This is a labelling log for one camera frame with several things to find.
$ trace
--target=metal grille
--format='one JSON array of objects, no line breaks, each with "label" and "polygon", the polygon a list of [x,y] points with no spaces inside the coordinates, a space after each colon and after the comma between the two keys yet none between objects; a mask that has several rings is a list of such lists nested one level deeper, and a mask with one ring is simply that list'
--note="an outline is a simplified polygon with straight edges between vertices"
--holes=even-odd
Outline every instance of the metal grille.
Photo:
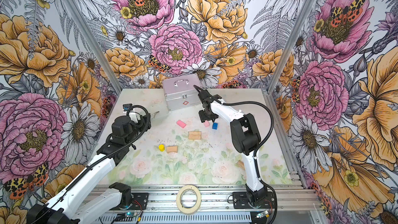
[{"label": "metal grille", "polygon": [[[116,218],[116,214],[105,214],[101,217],[103,224],[109,224]],[[137,217],[126,217],[115,224],[136,223]],[[251,222],[250,212],[203,212],[192,215],[182,213],[148,213],[145,212],[140,224],[150,223],[248,223]],[[97,219],[92,224],[101,224]]]}]

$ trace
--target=pink block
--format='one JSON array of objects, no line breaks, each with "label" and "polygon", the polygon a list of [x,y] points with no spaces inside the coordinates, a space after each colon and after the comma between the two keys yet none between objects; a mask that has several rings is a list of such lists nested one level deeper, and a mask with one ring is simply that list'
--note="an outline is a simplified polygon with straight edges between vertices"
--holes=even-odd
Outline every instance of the pink block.
[{"label": "pink block", "polygon": [[181,128],[184,128],[184,127],[187,126],[187,125],[186,125],[184,122],[182,122],[182,121],[177,121],[177,125],[179,125]]}]

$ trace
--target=wooden block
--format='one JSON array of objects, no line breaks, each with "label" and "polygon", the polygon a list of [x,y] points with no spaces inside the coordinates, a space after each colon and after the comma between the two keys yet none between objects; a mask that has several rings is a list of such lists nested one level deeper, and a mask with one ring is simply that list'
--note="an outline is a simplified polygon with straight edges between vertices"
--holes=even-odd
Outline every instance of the wooden block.
[{"label": "wooden block", "polygon": [[239,167],[241,167],[243,170],[245,169],[245,164],[244,164],[241,160],[239,160],[236,164],[237,164]]},{"label": "wooden block", "polygon": [[178,146],[167,146],[166,148],[166,152],[170,153],[170,152],[176,152],[178,151]]},{"label": "wooden block", "polygon": [[191,140],[201,140],[201,139],[202,139],[202,132],[191,131],[191,132],[189,132],[188,139],[191,139]]}]

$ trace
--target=daisy center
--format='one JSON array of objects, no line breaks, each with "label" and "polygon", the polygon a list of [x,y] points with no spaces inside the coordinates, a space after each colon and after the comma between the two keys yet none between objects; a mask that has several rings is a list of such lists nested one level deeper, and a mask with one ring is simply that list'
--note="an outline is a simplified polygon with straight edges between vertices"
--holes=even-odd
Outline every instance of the daisy center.
[{"label": "daisy center", "polygon": [[304,139],[304,143],[308,148],[310,149],[316,148],[316,139],[310,131],[308,130],[304,131],[302,138]]},{"label": "daisy center", "polygon": [[123,34],[122,32],[117,32],[117,33],[116,33],[116,38],[117,38],[117,40],[119,40],[119,41],[123,41],[123,39],[124,39],[124,34]]},{"label": "daisy center", "polygon": [[177,49],[177,48],[174,48],[174,50],[169,49],[168,53],[169,53],[169,55],[172,56],[172,60],[174,60],[174,61],[181,60],[182,56],[183,56],[182,52],[179,49]]},{"label": "daisy center", "polygon": [[321,101],[319,94],[319,91],[315,91],[314,87],[310,88],[310,96],[307,97],[307,100],[311,107],[318,106],[318,103]]},{"label": "daisy center", "polygon": [[256,57],[256,55],[257,55],[257,51],[255,51],[255,50],[252,50],[252,51],[250,51],[249,52],[249,58],[251,59],[251,58],[254,58],[254,57]]},{"label": "daisy center", "polygon": [[82,120],[78,120],[73,127],[72,135],[75,140],[80,140],[84,136],[86,125]]},{"label": "daisy center", "polygon": [[198,71],[196,72],[196,74],[197,74],[197,76],[199,77],[199,80],[203,80],[203,79],[205,78],[205,76],[206,76],[206,72],[203,71],[203,70],[198,70]]},{"label": "daisy center", "polygon": [[30,148],[35,148],[37,151],[41,151],[41,148],[47,142],[47,134],[43,130],[28,132],[25,136],[26,142],[19,145],[21,149],[25,151],[28,151]]},{"label": "daisy center", "polygon": [[93,60],[88,60],[87,61],[87,66],[91,69],[94,69],[94,67],[96,66],[95,62]]},{"label": "daisy center", "polygon": [[156,16],[159,10],[159,3],[156,0],[145,0],[142,6],[136,6],[134,3],[130,2],[129,7],[133,17],[145,16],[147,14]]},{"label": "daisy center", "polygon": [[384,210],[383,213],[380,214],[380,219],[385,224],[398,224],[397,217],[387,210]]}]

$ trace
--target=red wire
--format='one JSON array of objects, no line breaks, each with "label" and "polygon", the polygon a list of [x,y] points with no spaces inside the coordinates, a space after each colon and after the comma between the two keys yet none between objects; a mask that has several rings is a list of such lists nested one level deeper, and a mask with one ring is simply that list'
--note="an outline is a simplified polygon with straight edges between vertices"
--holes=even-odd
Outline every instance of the red wire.
[{"label": "red wire", "polygon": [[269,214],[272,214],[272,205],[271,205],[271,202],[270,202],[269,200],[267,200],[267,199],[265,199],[264,201],[265,201],[265,202],[269,202],[269,206],[271,207],[271,210],[270,210],[270,213],[269,213]]}]

